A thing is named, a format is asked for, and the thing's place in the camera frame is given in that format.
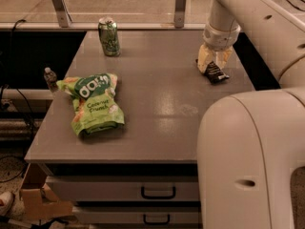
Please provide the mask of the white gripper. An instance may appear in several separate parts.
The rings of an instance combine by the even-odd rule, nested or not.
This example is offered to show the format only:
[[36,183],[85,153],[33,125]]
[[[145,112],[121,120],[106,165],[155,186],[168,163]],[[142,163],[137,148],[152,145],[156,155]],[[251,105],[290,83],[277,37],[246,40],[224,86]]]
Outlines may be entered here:
[[201,73],[204,73],[208,65],[214,60],[216,54],[216,64],[220,69],[223,69],[232,52],[232,45],[237,41],[240,33],[240,27],[232,27],[228,31],[220,31],[214,29],[211,25],[207,25],[203,31],[203,41],[199,48],[197,58],[197,68]]

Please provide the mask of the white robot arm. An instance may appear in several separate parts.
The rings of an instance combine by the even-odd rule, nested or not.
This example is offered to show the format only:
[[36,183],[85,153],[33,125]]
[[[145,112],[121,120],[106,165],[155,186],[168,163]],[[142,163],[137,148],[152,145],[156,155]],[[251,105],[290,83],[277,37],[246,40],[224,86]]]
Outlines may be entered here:
[[272,0],[213,0],[209,30],[237,23],[277,90],[232,94],[204,114],[197,169],[204,229],[295,229],[291,175],[305,163],[305,23]]

